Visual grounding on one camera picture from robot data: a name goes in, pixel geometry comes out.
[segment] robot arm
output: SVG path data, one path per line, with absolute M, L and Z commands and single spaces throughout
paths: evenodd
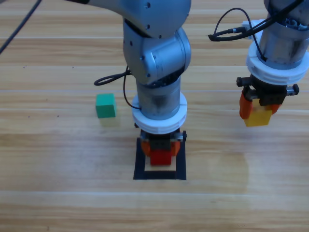
M 69 1 L 106 8 L 123 16 L 124 55 L 140 84 L 175 80 L 189 66 L 191 47 L 182 25 L 189 15 L 191 0 Z
M 247 56 L 251 76 L 237 79 L 243 87 L 240 116 L 247 126 L 267 125 L 285 97 L 299 93 L 296 83 L 309 69 L 309 0 L 264 0 L 264 5 L 267 20 L 252 21 L 253 29 L 243 23 L 245 35 L 260 31 Z
M 151 38 L 166 38 L 185 23 L 191 0 L 69 0 L 114 11 Z

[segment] wooden table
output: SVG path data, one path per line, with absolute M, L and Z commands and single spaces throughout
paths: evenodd
M 0 42 L 35 0 L 0 5 Z M 0 56 L 1 232 L 308 232 L 309 82 L 267 127 L 239 117 L 236 78 L 251 41 L 211 43 L 220 16 L 263 1 L 193 0 L 184 25 L 193 57 L 183 74 L 189 103 L 187 181 L 135 181 L 136 138 L 122 81 L 122 19 L 91 6 L 44 0 Z M 231 13 L 221 29 L 245 17 Z M 117 118 L 98 120 L 95 97 L 113 92 Z M 136 94 L 133 77 L 127 94 Z

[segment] white ring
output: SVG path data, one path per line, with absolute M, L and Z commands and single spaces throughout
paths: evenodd
M 139 98 L 136 95 L 133 106 L 139 107 Z M 187 118 L 188 104 L 183 93 L 180 93 L 180 108 L 177 114 L 166 120 L 153 120 L 144 116 L 140 110 L 132 108 L 133 119 L 143 131 L 151 134 L 168 134 L 179 129 Z
M 308 52 L 305 53 L 300 65 L 296 68 L 279 70 L 271 68 L 261 62 L 257 57 L 256 51 L 256 45 L 252 43 L 247 57 L 247 66 L 250 73 L 263 82 L 279 86 L 293 85 L 303 79 L 309 69 Z

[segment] black tape outline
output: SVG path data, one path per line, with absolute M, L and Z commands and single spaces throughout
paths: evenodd
M 176 156 L 175 171 L 145 171 L 146 156 L 140 146 L 140 138 L 136 141 L 136 158 L 134 180 L 187 180 L 185 161 L 185 142 L 181 142 Z

